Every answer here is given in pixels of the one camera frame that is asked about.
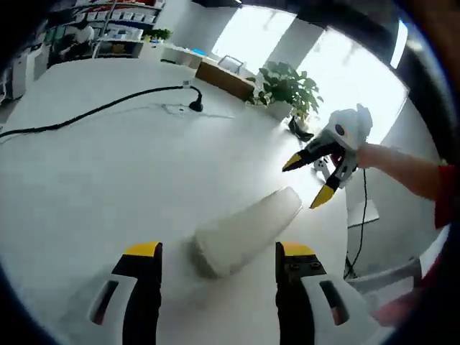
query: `black power cable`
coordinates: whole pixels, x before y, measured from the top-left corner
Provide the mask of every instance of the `black power cable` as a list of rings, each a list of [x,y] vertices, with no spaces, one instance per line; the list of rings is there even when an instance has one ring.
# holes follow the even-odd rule
[[[194,111],[202,111],[203,110],[203,104],[201,103],[201,100],[203,98],[203,94],[195,86],[188,86],[188,87],[185,87],[185,86],[167,86],[167,87],[164,87],[164,88],[151,88],[149,90],[136,92],[136,93],[133,93],[131,95],[125,96],[123,98],[119,98],[119,99],[117,99],[117,100],[115,100],[115,101],[113,101],[111,103],[104,104],[103,106],[99,106],[96,109],[87,111],[86,113],[78,115],[78,116],[76,116],[76,117],[74,117],[74,118],[72,118],[70,120],[61,122],[60,124],[52,124],[50,126],[31,127],[31,128],[24,128],[24,129],[13,129],[12,131],[7,131],[7,132],[4,132],[4,133],[0,133],[0,138],[8,137],[9,135],[13,135],[13,134],[27,134],[27,133],[41,133],[41,132],[45,132],[45,131],[55,131],[57,129],[63,128],[65,126],[68,126],[69,124],[73,124],[74,122],[77,122],[77,121],[79,121],[81,119],[84,119],[87,116],[95,114],[98,111],[110,108],[111,106],[115,106],[115,105],[117,105],[117,104],[119,104],[121,102],[127,101],[128,99],[138,97],[138,96],[141,96],[141,95],[145,95],[146,93],[154,93],[154,92],[167,91],[167,90],[180,90],[182,88],[192,88],[193,90],[198,92],[198,98],[196,99],[196,101],[193,101],[192,103],[190,103],[189,107],[190,107],[190,109],[192,109]]]
[[[358,248],[358,252],[356,253],[356,257],[354,258],[353,262],[351,265],[349,265],[349,268],[348,268],[348,272],[344,275],[344,279],[346,277],[348,277],[348,275],[350,274],[350,272],[353,272],[353,267],[354,267],[354,264],[357,263],[357,260],[358,260],[358,257],[359,257],[359,253],[361,253],[361,249],[362,249],[362,237],[363,237],[363,233],[364,233],[364,220],[366,218],[366,208],[367,208],[367,183],[366,183],[366,169],[363,169],[362,170],[362,176],[364,178],[364,210],[362,212],[362,222],[361,222],[361,238],[359,239],[359,248]]]

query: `desk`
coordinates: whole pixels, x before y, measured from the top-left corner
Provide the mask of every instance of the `desk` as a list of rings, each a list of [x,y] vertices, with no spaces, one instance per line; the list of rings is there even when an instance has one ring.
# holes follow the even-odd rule
[[[4,131],[54,124],[191,75],[184,66],[141,59],[55,65],[31,85]],[[214,281],[196,276],[183,248],[200,224],[286,185],[305,208],[279,240],[311,246],[326,270],[343,274],[345,193],[308,209],[320,183],[308,168],[281,173],[297,139],[263,111],[201,80],[193,85],[206,112],[227,117],[167,115],[155,104],[188,104],[196,94],[166,91],[0,145],[1,263],[54,334],[63,332],[58,321],[88,281],[109,272],[126,248],[161,241],[159,344],[278,344],[275,245]]]
[[[203,59],[201,62],[196,71],[196,77],[227,91],[242,101],[247,101],[254,93],[253,82],[222,68],[216,62],[208,58]]]

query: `potted plant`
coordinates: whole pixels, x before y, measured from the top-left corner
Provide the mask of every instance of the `potted plant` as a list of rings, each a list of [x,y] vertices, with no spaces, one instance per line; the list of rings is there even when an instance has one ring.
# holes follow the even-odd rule
[[[318,113],[318,102],[323,102],[318,95],[319,89],[315,81],[307,76],[306,71],[298,73],[288,63],[269,61],[259,72],[264,78],[262,87],[256,84],[256,91],[247,102],[263,106],[278,105],[274,107],[275,113],[272,112],[275,117],[280,112],[280,105],[291,106],[292,108],[288,109],[288,113],[292,115],[290,131],[301,139],[311,139],[313,135],[305,133],[301,127],[304,127],[310,111]],[[256,82],[256,78],[253,77],[247,80]]]
[[[171,35],[173,34],[172,31],[168,29],[147,29],[144,30],[144,37],[148,40],[157,40],[159,42],[163,42],[168,40]]]

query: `green leaves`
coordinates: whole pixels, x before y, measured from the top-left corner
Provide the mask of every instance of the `green leaves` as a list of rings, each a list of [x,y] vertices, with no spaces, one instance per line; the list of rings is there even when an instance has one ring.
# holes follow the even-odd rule
[[[251,96],[248,97],[247,103],[249,103],[249,104],[256,104],[256,101],[254,100],[254,96],[253,96],[253,95],[251,95]]]
[[[261,101],[264,106],[268,105],[267,99],[265,98],[265,92],[264,91],[259,92],[259,101]]]
[[[156,40],[167,40],[173,34],[172,31],[168,29],[147,29],[144,30],[144,35],[149,35],[155,38]]]
[[[286,102],[293,106],[293,114],[303,119],[310,110],[318,113],[318,102],[324,100],[317,96],[319,88],[306,71],[298,73],[288,63],[268,61],[259,72],[264,82],[257,95],[248,99],[249,104],[268,106],[277,101]],[[256,78],[250,77],[247,80],[255,82]]]
[[[266,78],[268,76],[268,69],[266,68],[259,68],[259,72]]]
[[[303,84],[306,88],[315,88],[316,83],[312,78],[306,78],[305,83]]]

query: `bright window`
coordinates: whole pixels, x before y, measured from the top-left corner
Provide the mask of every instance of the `bright window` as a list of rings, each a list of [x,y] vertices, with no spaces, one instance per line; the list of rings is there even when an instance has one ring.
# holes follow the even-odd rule
[[[408,90],[393,72],[359,43],[330,27],[300,64],[319,87],[318,128],[340,109],[369,108],[373,127],[368,142],[379,144],[395,123]]]
[[[405,26],[402,20],[399,22],[399,27],[397,29],[397,39],[395,45],[395,51],[390,61],[390,65],[393,68],[397,68],[403,56],[405,44],[408,41],[408,27]]]
[[[221,58],[230,55],[257,74],[294,18],[295,14],[276,9],[243,6],[226,25],[212,53]]]

